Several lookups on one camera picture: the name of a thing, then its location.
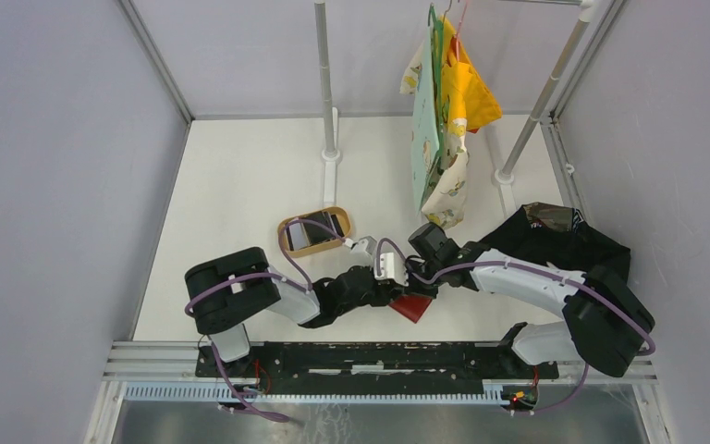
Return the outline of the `black clothes pile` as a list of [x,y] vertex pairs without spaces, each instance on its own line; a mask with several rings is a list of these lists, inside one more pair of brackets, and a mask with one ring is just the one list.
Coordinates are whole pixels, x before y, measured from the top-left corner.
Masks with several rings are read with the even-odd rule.
[[584,272],[602,266],[629,278],[630,248],[591,227],[572,207],[524,204],[480,242],[538,265]]

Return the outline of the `yellow oval card tray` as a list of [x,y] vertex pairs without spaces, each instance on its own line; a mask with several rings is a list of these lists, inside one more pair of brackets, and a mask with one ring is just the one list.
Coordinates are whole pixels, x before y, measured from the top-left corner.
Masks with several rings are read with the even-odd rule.
[[279,247],[292,258],[342,246],[351,232],[349,214],[339,206],[290,217],[277,228]]

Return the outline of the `yellow garment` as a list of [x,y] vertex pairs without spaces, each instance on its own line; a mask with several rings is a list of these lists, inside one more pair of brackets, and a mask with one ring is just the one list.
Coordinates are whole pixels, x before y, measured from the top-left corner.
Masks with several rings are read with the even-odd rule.
[[503,117],[502,109],[462,43],[455,39],[455,27],[444,20],[441,63],[442,115],[445,130],[455,136],[476,133]]

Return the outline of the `stack of credit cards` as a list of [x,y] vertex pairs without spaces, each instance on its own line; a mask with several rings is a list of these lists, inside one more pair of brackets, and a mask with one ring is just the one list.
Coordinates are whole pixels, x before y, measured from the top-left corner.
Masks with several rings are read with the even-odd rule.
[[344,235],[338,216],[331,210],[295,217],[286,224],[287,245],[290,251],[343,239]]

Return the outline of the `white clothes rack frame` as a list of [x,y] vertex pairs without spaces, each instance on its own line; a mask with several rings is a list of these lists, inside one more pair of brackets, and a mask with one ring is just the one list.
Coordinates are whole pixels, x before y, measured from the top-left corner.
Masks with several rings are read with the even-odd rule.
[[[501,185],[503,191],[510,187],[512,183],[512,168],[515,166],[529,138],[532,136],[538,119],[544,110],[546,110],[561,79],[561,75],[568,66],[574,51],[581,42],[581,38],[592,22],[594,13],[599,6],[597,1],[566,1],[564,4],[566,6],[577,6],[580,9],[580,14],[559,55],[552,73],[549,75],[541,94],[532,108],[532,112],[525,122],[524,129],[521,131],[515,146],[510,152],[508,161],[502,169],[497,171],[497,176],[504,182]],[[316,1],[313,3],[313,6],[324,122],[324,149],[321,152],[324,164],[322,201],[324,207],[329,207],[337,204],[337,166],[341,159],[341,152],[338,147],[339,113],[338,109],[333,105],[325,2]]]

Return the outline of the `mint green cartoon cloth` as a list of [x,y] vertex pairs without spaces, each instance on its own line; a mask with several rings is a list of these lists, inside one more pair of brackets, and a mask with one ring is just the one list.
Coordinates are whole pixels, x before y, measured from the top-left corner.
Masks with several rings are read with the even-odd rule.
[[414,93],[410,164],[414,206],[418,212],[431,194],[432,181],[440,164],[442,148],[435,130],[435,94],[431,56],[431,27],[421,46],[418,79]]

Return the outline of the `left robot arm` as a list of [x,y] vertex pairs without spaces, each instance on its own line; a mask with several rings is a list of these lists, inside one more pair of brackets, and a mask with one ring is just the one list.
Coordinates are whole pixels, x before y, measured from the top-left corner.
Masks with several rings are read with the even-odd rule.
[[248,319],[270,311],[303,328],[326,327],[357,308],[389,305],[405,293],[408,274],[396,254],[383,253],[376,265],[355,265],[307,289],[271,267],[262,248],[251,247],[192,267],[184,282],[186,315],[211,341],[220,367],[238,377],[253,365]]

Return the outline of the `red card holder wallet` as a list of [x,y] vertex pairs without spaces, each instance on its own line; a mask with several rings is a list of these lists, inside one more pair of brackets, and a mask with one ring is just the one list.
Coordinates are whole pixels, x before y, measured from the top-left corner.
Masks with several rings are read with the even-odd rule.
[[431,298],[416,295],[401,295],[388,306],[413,324],[417,324],[432,303]]

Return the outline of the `green clothes hanger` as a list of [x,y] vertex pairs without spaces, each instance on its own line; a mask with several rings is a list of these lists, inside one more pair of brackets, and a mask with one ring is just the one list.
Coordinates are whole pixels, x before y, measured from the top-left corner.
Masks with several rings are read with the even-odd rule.
[[439,147],[444,147],[444,122],[442,119],[441,72],[444,43],[444,21],[441,20],[435,5],[431,3],[428,10],[428,25],[431,27],[431,56],[433,68],[433,91],[435,94],[435,130]]

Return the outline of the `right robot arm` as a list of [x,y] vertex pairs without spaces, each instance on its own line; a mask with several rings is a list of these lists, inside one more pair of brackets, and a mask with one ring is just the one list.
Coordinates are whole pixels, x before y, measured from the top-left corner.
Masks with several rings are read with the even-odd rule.
[[426,288],[443,284],[509,296],[555,315],[557,321],[514,326],[496,354],[499,370],[520,377],[534,365],[580,361],[622,377],[633,360],[653,354],[655,320],[612,270],[589,271],[539,265],[488,243],[458,245],[434,223],[415,230],[409,243],[421,263],[410,280]]

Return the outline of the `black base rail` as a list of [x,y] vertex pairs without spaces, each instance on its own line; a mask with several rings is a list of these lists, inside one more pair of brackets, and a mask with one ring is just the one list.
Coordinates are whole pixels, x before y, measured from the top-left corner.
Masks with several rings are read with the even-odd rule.
[[254,379],[270,395],[481,394],[483,382],[559,376],[524,363],[499,342],[264,342],[226,364],[235,384]]

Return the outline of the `pink clothes hanger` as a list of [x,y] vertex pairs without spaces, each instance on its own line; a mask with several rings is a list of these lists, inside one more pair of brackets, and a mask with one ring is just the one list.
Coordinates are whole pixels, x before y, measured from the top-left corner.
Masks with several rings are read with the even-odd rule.
[[455,30],[453,31],[451,39],[450,39],[449,50],[453,53],[454,59],[456,61],[460,60],[461,44],[460,44],[459,34],[461,32],[465,18],[467,17],[467,13],[468,13],[468,9],[469,9],[470,5],[471,5],[471,0],[463,1],[463,6],[461,7],[461,10],[460,10],[459,20],[455,26]]

